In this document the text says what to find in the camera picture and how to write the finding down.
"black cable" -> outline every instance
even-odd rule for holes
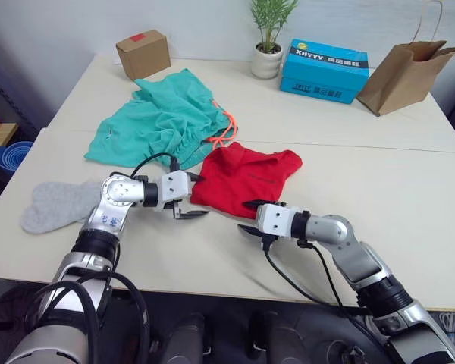
[[[112,271],[116,271],[116,267],[118,267],[118,262],[120,262],[120,255],[121,255],[121,248],[120,244],[116,247],[116,255],[115,255],[115,262],[113,263]]]
[[[325,259],[324,259],[323,255],[322,255],[322,253],[320,253],[320,250],[314,245],[312,245],[310,248],[314,249],[317,252],[318,257],[322,261],[322,265],[324,266],[325,274],[327,275],[328,283],[331,285],[331,289],[332,289],[332,292],[334,293],[335,299],[336,299],[337,304],[338,304],[338,309],[340,310],[340,312],[344,315],[344,317],[346,317],[350,321],[350,323],[355,328],[357,328],[362,334],[364,334],[364,336],[366,336],[368,338],[368,340],[371,341],[376,346],[376,348],[379,351],[381,351],[381,353],[384,354],[384,356],[388,356],[388,354],[386,353],[386,350],[383,348],[383,346],[378,341],[378,339],[376,339],[375,336],[361,322],[357,321],[357,319],[352,317],[352,315],[349,314],[349,312],[346,310],[346,307],[342,304],[342,301],[340,300],[339,294],[338,294],[337,290],[335,289],[334,282],[332,281],[332,276],[330,274],[330,271],[328,270],[327,264],[325,263]],[[276,264],[271,259],[270,255],[268,253],[268,250],[264,249],[264,252],[265,252],[266,259],[268,260],[270,265],[273,267],[273,269],[281,277],[283,277],[284,280],[287,281],[290,284],[291,287],[295,288],[295,290],[297,290],[300,294],[302,294],[302,296],[304,296],[305,298],[308,298],[309,300],[312,300],[313,302],[315,302],[315,303],[317,303],[317,304],[319,304],[321,306],[334,308],[334,306],[332,306],[330,303],[327,303],[325,301],[319,300],[319,299],[309,295],[307,292],[305,292],[295,282],[293,282],[288,276],[286,276],[285,273],[283,273],[279,269],[279,267],[276,266]]]
[[[79,283],[74,281],[60,281],[51,283],[44,288],[41,288],[36,292],[33,296],[31,304],[27,307],[27,310],[24,315],[24,327],[28,328],[28,317],[30,314],[31,307],[33,303],[35,303],[39,298],[41,298],[44,294],[48,292],[52,292],[53,290],[57,290],[58,288],[64,288],[62,292],[67,290],[73,290],[77,297],[81,302],[81,306],[83,307],[84,314],[86,316],[86,324],[87,324],[87,339],[88,339],[88,363],[89,364],[99,364],[99,323],[98,323],[98,316],[96,315],[96,311],[91,300],[89,294],[83,286]]]
[[[132,281],[126,278],[124,275],[121,275],[115,271],[98,271],[90,275],[85,275],[79,278],[76,282],[77,284],[82,284],[91,279],[101,279],[101,278],[114,278],[120,281],[131,293],[133,300],[138,308],[139,321],[141,322],[140,326],[140,341],[138,343],[139,354],[138,354],[138,363],[144,364],[147,362],[149,347],[150,347],[150,319],[148,309],[146,308],[145,300],[143,300],[142,294],[138,291],[138,288],[135,287]],[[43,316],[47,317],[49,313],[54,309],[54,307],[61,301],[64,296],[69,292],[67,288],[63,289],[56,298],[49,304],[45,310]]]
[[[166,153],[166,152],[161,152],[161,153],[156,153],[154,155],[151,155],[150,157],[148,157],[147,159],[145,159],[143,162],[141,162],[139,165],[137,165],[137,167],[134,169],[133,172],[131,172],[131,176],[130,178],[133,178],[135,177],[135,174],[137,174],[137,172],[140,170],[141,167],[143,167],[144,165],[146,165],[148,162],[150,162],[152,159],[154,158],[157,158],[157,157],[161,157],[163,155],[166,155],[167,157],[170,157],[170,158],[176,158],[174,155],[170,154],[170,153]]]

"brown paper bag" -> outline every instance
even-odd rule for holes
[[[422,25],[425,6],[431,2],[440,5],[431,42],[414,42]],[[412,42],[395,45],[357,96],[377,116],[425,99],[437,75],[455,55],[455,48],[440,49],[446,40],[433,42],[442,13],[441,0],[427,1]]]

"paper bag handle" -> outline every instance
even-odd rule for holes
[[[413,39],[411,39],[411,43],[413,43],[416,39],[416,36],[418,36],[419,29],[422,27],[423,15],[425,14],[426,5],[428,5],[430,2],[437,2],[438,4],[440,4],[440,15],[438,16],[437,26],[435,27],[435,31],[433,32],[433,37],[431,38],[431,41],[433,41],[433,39],[435,38],[435,34],[437,33],[438,27],[440,26],[441,16],[443,15],[443,2],[441,2],[441,0],[428,0],[423,5],[422,13],[419,15],[418,28],[416,29],[416,33],[413,36]]]

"potted plant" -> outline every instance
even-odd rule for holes
[[[278,74],[283,48],[276,39],[297,4],[298,0],[252,0],[251,13],[261,33],[261,42],[256,44],[251,61],[255,76],[273,78]]]

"gray glove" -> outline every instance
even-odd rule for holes
[[[45,182],[33,189],[32,205],[22,216],[25,231],[41,234],[87,218],[99,204],[100,182],[66,184]]]

